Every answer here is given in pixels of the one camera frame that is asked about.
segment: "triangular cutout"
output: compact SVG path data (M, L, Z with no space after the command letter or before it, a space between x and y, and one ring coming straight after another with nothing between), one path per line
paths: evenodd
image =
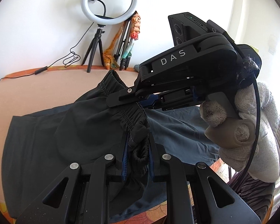
M53 208L59 208L68 178L62 179L59 184L43 199L43 204Z
M223 208L234 203L234 199L212 177L208 177L208 182L218 208Z

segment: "tripod stand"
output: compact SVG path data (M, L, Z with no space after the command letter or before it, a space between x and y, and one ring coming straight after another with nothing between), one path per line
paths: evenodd
M98 46L99 44L99 50L100 50L100 55L101 55L101 61L102 61L102 65L104 66L104 58L103 58L103 47L102 47L102 41L101 41L101 36L102 34L105 32L102 30L102 28L105 26L105 25L101 25L101 24L98 24L99 28L96 30L96 34L94 35L94 38L93 40L91 41L89 47L88 47L88 50L84 56L84 59L82 61L82 64L81 65L84 65L85 64L85 61L89 55L89 52L91 51L90 53L90 57L89 57L89 62L88 62L88 67L87 67L87 72L89 73L90 70L91 70L91 66L92 66L92 62L93 62L93 57L94 57L94 53L96 52L96 47Z

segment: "camera lens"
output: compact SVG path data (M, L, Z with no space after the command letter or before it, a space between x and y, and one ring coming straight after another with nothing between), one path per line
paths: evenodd
M179 35L181 35L181 29L177 24L174 25L174 29Z
M177 42L177 44L181 44L182 43L180 38L176 38L176 42Z

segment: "black tripod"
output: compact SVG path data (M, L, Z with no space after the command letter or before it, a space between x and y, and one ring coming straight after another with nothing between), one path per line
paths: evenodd
M89 57L89 62L88 62L88 67L87 67L87 72L90 72L90 70L91 70L94 53L96 52L96 47L98 46L98 44L99 44L99 50L100 50L102 65L104 66L103 47L102 47L101 37L102 37L102 34L105 32L105 31L102 30L102 28L105 25L98 24L98 26L99 26L99 28L97 29L96 34L94 35L94 38L91 41L91 43L88 47L88 50L86 52L86 55L84 56L84 59L83 59L82 64L81 64L81 65L85 64L85 61L86 61L86 59L89 55L89 52L91 51L90 57Z

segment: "wall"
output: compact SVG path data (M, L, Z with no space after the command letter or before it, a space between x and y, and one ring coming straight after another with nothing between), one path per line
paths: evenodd
M121 15L130 0L103 0L107 16ZM191 12L228 28L233 0L138 0L141 34L133 49L130 66L141 63L173 46L167 16ZM102 13L100 3L90 4ZM0 3L0 78L15 71L43 67L66 55L91 24L80 8L80 0L2 0ZM82 57L96 31L93 26L75 52ZM107 48L119 25L105 27ZM94 63L100 64L96 54Z
M247 26L242 42L259 50L262 68L259 81L272 84L278 80L273 72L274 56L280 40L280 8L274 0L250 0Z
M234 0L230 17L228 34L235 43L242 43L249 15L250 0Z

